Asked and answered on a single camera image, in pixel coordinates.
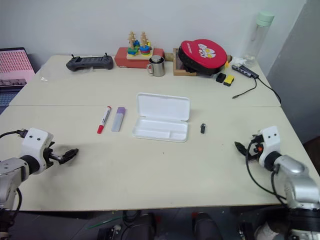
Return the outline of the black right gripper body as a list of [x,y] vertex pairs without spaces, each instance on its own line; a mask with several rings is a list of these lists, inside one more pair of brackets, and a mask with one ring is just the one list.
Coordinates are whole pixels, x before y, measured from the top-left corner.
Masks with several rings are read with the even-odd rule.
[[258,161],[263,152],[263,136],[253,135],[253,139],[249,143],[246,150],[246,161]]

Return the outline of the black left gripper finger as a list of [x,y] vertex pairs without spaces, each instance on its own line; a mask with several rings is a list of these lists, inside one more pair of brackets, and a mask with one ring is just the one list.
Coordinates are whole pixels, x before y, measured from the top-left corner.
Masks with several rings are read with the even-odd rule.
[[49,155],[49,158],[52,159],[52,160],[57,161],[60,165],[63,165],[66,162],[69,161],[69,157],[66,154],[64,154],[64,155],[56,155],[56,154],[51,153]]
[[69,160],[73,159],[77,155],[78,152],[79,152],[78,148],[68,150],[64,155],[62,155],[61,160],[62,161],[69,161]]

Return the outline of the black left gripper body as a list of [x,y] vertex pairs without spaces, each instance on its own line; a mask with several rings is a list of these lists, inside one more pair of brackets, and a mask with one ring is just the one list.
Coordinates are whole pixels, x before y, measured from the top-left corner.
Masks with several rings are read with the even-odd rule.
[[53,159],[50,158],[50,154],[55,154],[54,150],[51,148],[51,146],[54,144],[55,144],[55,142],[51,141],[50,144],[48,145],[48,147],[46,147],[43,150],[43,158],[45,160],[45,167],[46,168],[50,168],[54,164]]

